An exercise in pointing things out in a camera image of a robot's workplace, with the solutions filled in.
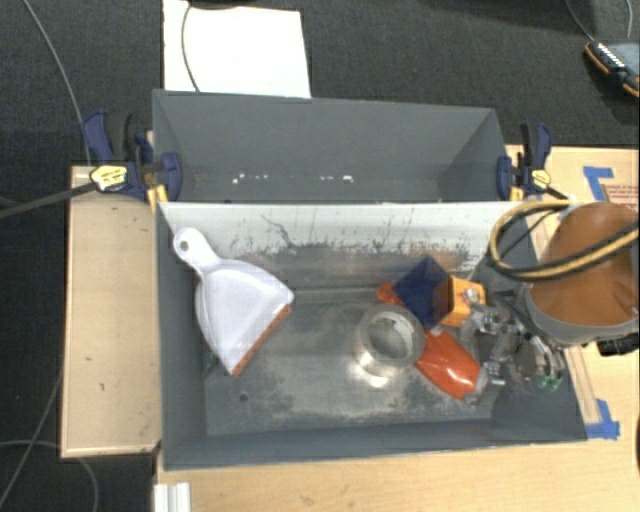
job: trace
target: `gray bin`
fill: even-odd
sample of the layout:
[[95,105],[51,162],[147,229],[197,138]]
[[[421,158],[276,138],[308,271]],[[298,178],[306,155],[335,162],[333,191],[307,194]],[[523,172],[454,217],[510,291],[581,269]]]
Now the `gray bin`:
[[[180,202],[156,219],[165,469],[585,439],[570,379],[470,407],[413,368],[383,389],[347,371],[353,327],[382,281],[426,254],[464,274],[481,260],[507,205],[433,202],[494,199],[504,147],[492,111],[162,91],[154,133],[185,172]],[[238,377],[203,371],[194,275],[171,248],[185,226],[296,293]],[[467,348],[482,354],[484,343]]]

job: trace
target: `wooden table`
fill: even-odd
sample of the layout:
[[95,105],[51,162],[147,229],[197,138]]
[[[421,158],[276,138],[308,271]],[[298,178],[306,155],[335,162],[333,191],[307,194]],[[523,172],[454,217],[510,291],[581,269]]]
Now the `wooden table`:
[[[554,148],[547,169],[556,188],[591,200],[584,166],[611,168],[610,183],[637,195],[637,151]],[[74,185],[86,179],[87,169],[74,169]],[[91,193],[72,201],[69,229],[62,456],[152,451],[161,435],[150,211]],[[190,482],[194,512],[632,510],[638,354],[580,352],[595,395],[621,424],[617,441],[175,473],[159,464],[157,478]]]

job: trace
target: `yellow cable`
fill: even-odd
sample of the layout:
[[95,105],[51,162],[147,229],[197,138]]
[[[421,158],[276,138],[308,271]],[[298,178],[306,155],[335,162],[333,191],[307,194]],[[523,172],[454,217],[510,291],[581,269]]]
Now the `yellow cable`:
[[559,276],[567,272],[571,272],[573,270],[579,269],[580,267],[583,267],[590,263],[593,263],[594,261],[597,261],[598,259],[623,248],[625,245],[633,242],[633,240],[635,240],[638,237],[638,228],[635,228],[631,230],[629,233],[627,233],[626,235],[624,235],[623,237],[616,240],[615,242],[609,243],[604,247],[601,247],[600,249],[593,251],[590,254],[587,254],[580,258],[576,258],[573,261],[569,261],[567,263],[564,263],[552,268],[546,268],[541,270],[518,272],[517,268],[514,268],[511,265],[508,265],[507,263],[502,261],[502,259],[500,258],[500,254],[498,253],[498,234],[507,218],[512,217],[523,211],[529,211],[529,210],[533,211],[533,210],[540,210],[540,209],[546,210],[546,209],[551,209],[556,207],[565,207],[571,204],[573,203],[566,200],[545,201],[545,202],[539,202],[539,203],[522,203],[516,206],[515,208],[512,208],[511,210],[509,210],[504,215],[502,215],[500,219],[498,219],[498,222],[496,223],[496,225],[494,226],[491,232],[491,238],[489,240],[489,250],[491,252],[491,256],[495,261],[496,265],[504,270],[516,272],[518,274],[518,277],[523,279],[552,278],[552,277]]

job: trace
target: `black carpet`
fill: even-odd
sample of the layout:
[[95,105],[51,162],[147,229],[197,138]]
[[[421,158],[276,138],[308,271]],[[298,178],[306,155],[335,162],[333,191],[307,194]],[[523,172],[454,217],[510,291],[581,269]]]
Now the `black carpet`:
[[[162,85],[160,0],[32,4],[83,112],[129,110],[134,128],[151,126],[150,91]],[[637,147],[637,100],[585,61],[586,37],[562,0],[255,4],[302,10],[314,96],[488,106],[509,143],[528,120],[545,122],[556,144]],[[572,4],[597,37],[624,35],[622,0]],[[67,185],[82,143],[63,81],[20,0],[0,6],[0,49],[0,196],[26,201]],[[62,204],[0,221],[0,442],[32,435],[61,365],[65,224]],[[58,423],[51,414],[41,438],[56,441]],[[20,454],[0,448],[0,493]],[[100,510],[149,509],[151,457],[91,463]],[[37,448],[5,510],[84,511],[90,502],[82,470]]]

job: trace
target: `white paper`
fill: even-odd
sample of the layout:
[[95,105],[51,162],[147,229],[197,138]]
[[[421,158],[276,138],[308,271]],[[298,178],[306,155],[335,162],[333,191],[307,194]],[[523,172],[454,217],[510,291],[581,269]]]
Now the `white paper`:
[[[164,87],[193,91],[184,64],[181,27],[188,3],[164,0]],[[191,9],[185,53],[202,92],[309,98],[309,77],[297,11],[253,7]]]

